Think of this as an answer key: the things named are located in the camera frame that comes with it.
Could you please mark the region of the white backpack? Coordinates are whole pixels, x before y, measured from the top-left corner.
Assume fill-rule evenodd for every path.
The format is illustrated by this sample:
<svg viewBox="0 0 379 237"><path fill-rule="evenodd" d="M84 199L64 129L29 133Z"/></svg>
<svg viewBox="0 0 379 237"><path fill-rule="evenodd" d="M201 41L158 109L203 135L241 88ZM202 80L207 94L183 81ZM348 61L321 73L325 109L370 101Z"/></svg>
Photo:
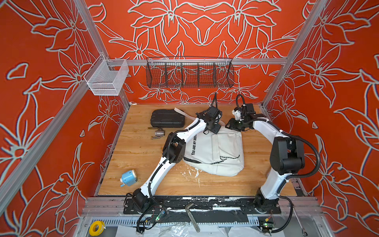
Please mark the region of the white backpack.
<svg viewBox="0 0 379 237"><path fill-rule="evenodd" d="M200 132L186 144L184 162L204 172L236 176L244 169L242 134L221 126L218 133Z"/></svg>

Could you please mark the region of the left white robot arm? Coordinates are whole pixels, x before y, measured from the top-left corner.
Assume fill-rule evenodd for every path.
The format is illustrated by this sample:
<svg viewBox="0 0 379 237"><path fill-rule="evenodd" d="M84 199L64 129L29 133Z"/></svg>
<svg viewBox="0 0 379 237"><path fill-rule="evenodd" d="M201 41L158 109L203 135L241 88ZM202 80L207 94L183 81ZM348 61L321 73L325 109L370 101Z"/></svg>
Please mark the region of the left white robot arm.
<svg viewBox="0 0 379 237"><path fill-rule="evenodd" d="M154 198L154 194L169 170L184 158L187 142L204 131L217 134L221 129L221 117L222 112L218 109L215 95L209 108L196 113L195 120L189 126L168 135L157 167L147 181L132 194L132 200L140 212L154 204L161 204Z"/></svg>

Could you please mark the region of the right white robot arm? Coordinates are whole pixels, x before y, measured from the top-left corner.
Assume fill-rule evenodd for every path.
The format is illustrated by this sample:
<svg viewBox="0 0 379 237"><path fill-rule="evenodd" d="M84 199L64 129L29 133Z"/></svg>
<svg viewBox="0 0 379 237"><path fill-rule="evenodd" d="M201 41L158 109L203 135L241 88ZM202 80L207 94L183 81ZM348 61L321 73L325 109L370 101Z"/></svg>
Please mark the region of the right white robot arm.
<svg viewBox="0 0 379 237"><path fill-rule="evenodd" d="M269 157L271 169L254 199L255 209L259 213L266 213L278 204L280 193L291 178L307 178L319 171L320 153L309 141L285 132L264 114L256 113L254 105L245 103L242 94L236 96L235 102L236 108L233 110L235 117L229 120L226 128L239 132L253 129L260 132L272 144ZM316 162L312 171L298 175L306 165L305 145L312 149Z"/></svg>

